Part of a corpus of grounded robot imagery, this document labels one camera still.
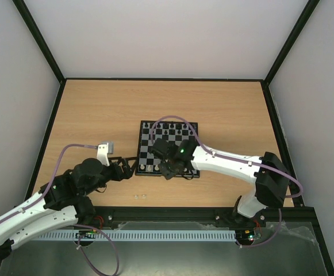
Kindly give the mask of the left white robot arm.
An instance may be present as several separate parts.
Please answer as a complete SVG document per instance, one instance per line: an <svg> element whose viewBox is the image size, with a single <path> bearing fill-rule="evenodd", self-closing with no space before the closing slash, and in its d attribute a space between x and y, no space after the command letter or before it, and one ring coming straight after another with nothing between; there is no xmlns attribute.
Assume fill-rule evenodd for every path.
<svg viewBox="0 0 334 276"><path fill-rule="evenodd" d="M47 232L75 224L89 225L95 217L95 209L88 195L94 191L104 192L109 181L131 178L137 165L128 162L128 158L112 158L105 166L95 158L88 158L2 215L0 261Z"/></svg>

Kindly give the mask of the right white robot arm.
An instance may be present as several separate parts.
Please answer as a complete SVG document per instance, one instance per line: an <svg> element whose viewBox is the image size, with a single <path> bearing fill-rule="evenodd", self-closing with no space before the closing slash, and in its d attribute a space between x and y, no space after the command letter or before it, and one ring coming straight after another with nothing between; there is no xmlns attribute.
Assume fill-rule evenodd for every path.
<svg viewBox="0 0 334 276"><path fill-rule="evenodd" d="M156 139L148 152L160 160L161 174L169 180L185 170L212 171L241 179L253 186L235 203L233 218L248 224L263 209L283 207L289 180L279 158L266 152L263 156L244 156L218 151L196 141L183 140L180 145Z"/></svg>

